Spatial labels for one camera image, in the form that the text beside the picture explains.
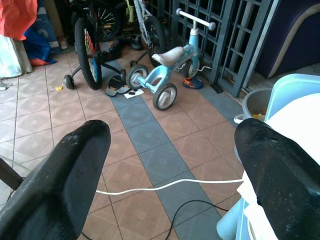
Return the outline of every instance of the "metal gate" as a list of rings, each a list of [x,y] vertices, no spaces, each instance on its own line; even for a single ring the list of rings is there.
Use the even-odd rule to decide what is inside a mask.
[[[203,75],[237,97],[243,87],[272,0],[149,0],[154,16],[167,20],[169,48],[188,42],[192,21],[176,15],[176,9],[215,22],[216,29],[198,25],[201,62],[211,67]]]

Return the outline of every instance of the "red cloth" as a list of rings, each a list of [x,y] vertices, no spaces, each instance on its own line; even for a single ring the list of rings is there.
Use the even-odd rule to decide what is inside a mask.
[[[24,32],[36,21],[37,0],[0,0],[0,35],[25,40]]]

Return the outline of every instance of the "light blue plastic bin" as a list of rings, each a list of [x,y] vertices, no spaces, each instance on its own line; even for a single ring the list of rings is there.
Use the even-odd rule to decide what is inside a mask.
[[[293,100],[320,93],[320,76],[290,74],[280,78],[273,86],[265,121]],[[248,219],[244,209],[248,204],[241,198],[217,223],[216,230],[223,240],[248,240]]]

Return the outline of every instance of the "bucket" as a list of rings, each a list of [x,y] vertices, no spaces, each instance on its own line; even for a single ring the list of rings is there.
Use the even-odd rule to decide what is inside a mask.
[[[235,116],[233,119],[234,122],[239,124],[243,120],[253,118],[254,116],[263,121],[267,112],[271,92],[271,88],[262,88],[247,94],[242,102],[243,114]]]

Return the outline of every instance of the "light blue tricycle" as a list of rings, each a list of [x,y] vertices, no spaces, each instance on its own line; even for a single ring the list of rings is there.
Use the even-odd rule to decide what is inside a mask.
[[[206,22],[200,18],[185,13],[178,8],[176,14],[185,16],[193,20],[193,28],[190,31],[189,44],[177,46],[163,54],[154,54],[152,58],[161,65],[154,68],[150,74],[148,68],[142,64],[134,65],[127,74],[126,84],[131,89],[148,88],[154,94],[153,106],[161,111],[168,109],[176,100],[177,88],[170,83],[170,76],[177,68],[184,66],[184,75],[193,78],[199,70],[199,51],[198,39],[199,33],[197,22],[214,30],[216,24],[214,22]]]

